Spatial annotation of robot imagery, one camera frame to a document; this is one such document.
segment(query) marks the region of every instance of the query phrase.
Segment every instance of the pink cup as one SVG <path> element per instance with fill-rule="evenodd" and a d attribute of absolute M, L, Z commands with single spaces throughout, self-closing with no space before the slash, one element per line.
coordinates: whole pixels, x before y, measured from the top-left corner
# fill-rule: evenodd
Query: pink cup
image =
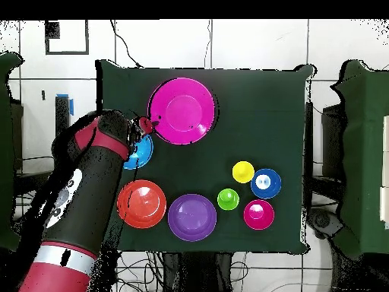
<path fill-rule="evenodd" d="M 253 230 L 265 230 L 273 223 L 274 209 L 268 202 L 256 199 L 246 205 L 243 218 Z"/>

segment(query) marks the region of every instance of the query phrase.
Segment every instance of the lime green cup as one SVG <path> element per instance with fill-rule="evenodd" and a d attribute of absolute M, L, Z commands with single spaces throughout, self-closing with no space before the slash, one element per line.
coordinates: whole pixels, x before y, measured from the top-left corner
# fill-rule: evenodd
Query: lime green cup
<path fill-rule="evenodd" d="M 217 204 L 224 211 L 235 209 L 239 204 L 238 193 L 230 188 L 223 189 L 217 196 Z"/>

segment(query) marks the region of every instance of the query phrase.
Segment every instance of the plastic dish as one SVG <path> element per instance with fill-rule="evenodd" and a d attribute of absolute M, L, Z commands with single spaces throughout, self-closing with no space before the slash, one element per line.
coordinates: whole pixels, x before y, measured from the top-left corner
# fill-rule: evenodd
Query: plastic dish
<path fill-rule="evenodd" d="M 268 202 L 257 199 L 246 205 L 243 217 L 253 230 L 265 230 L 273 223 L 274 210 Z"/>
<path fill-rule="evenodd" d="M 247 161 L 239 161 L 232 168 L 232 177 L 238 183 L 248 183 L 254 176 L 254 167 Z"/>
<path fill-rule="evenodd" d="M 217 213 L 212 203 L 201 195 L 178 197 L 170 206 L 170 230 L 181 240 L 196 242 L 210 235 L 216 226 Z"/>
<path fill-rule="evenodd" d="M 217 204 L 224 211 L 231 211 L 235 209 L 239 204 L 238 193 L 230 188 L 223 189 L 217 196 Z"/>
<path fill-rule="evenodd" d="M 215 106 L 210 91 L 190 78 L 174 78 L 161 84 L 149 101 L 155 131 L 172 144 L 191 144 L 210 130 Z"/>
<path fill-rule="evenodd" d="M 149 162 L 151 155 L 153 154 L 153 140 L 150 135 L 146 135 L 134 145 L 135 152 L 125 162 L 123 167 L 127 170 L 133 170 L 137 167 L 141 168 L 147 162 Z"/>
<path fill-rule="evenodd" d="M 260 169 L 252 178 L 251 190 L 259 198 L 273 198 L 281 190 L 281 178 L 272 169 Z"/>
<path fill-rule="evenodd" d="M 117 207 L 120 218 L 128 225 L 150 228 L 162 220 L 166 212 L 166 197 L 155 183 L 135 180 L 122 188 Z"/>

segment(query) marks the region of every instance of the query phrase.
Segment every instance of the green cloth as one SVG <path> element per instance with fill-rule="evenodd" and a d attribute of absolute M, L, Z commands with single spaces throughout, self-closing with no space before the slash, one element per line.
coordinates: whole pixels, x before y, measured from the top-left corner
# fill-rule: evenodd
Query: green cloth
<path fill-rule="evenodd" d="M 334 242 L 350 258 L 366 252 L 388 253 L 389 230 L 379 213 L 389 72 L 369 71 L 357 60 L 345 63 L 343 70 L 334 88 L 340 92 L 348 120 L 343 134 L 346 193 L 340 211 L 346 227 Z"/>
<path fill-rule="evenodd" d="M 11 229 L 14 213 L 14 145 L 8 77 L 22 63 L 13 52 L 0 53 L 0 247 L 15 251 L 20 237 Z"/>
<path fill-rule="evenodd" d="M 156 183 L 164 191 L 167 209 L 180 195 L 196 193 L 210 199 L 217 210 L 217 225 L 202 241 L 185 242 L 169 229 L 167 211 L 161 222 L 146 230 L 125 224 L 120 250 L 167 252 L 290 252 L 307 250 L 300 242 L 302 210 L 302 146 L 305 119 L 305 81 L 313 67 L 295 71 L 249 71 L 120 68 L 100 61 L 103 108 L 122 111 L 129 119 L 135 111 L 147 115 L 153 91 L 171 78 L 193 78 L 217 97 L 220 115 L 213 131 L 189 145 L 169 144 L 153 135 L 151 160 L 138 169 L 137 179 Z M 282 179 L 280 193 L 268 200 L 274 210 L 272 225 L 262 231 L 250 229 L 243 210 L 258 199 L 250 183 L 240 184 L 232 177 L 232 167 L 240 160 L 252 163 L 255 170 L 272 168 Z M 123 170 L 120 189 L 132 181 L 133 170 Z M 220 190 L 238 192 L 239 206 L 222 211 L 217 205 Z M 106 238 L 119 225 L 113 208 Z"/>

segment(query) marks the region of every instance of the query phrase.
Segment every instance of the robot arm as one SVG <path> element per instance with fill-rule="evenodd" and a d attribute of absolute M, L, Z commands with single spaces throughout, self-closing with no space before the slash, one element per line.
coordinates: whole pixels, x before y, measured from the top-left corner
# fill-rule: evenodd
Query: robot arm
<path fill-rule="evenodd" d="M 46 229 L 18 292 L 86 292 L 123 163 L 153 130 L 147 118 L 128 120 L 114 110 L 79 121 L 53 142 L 55 175 L 34 199 Z"/>

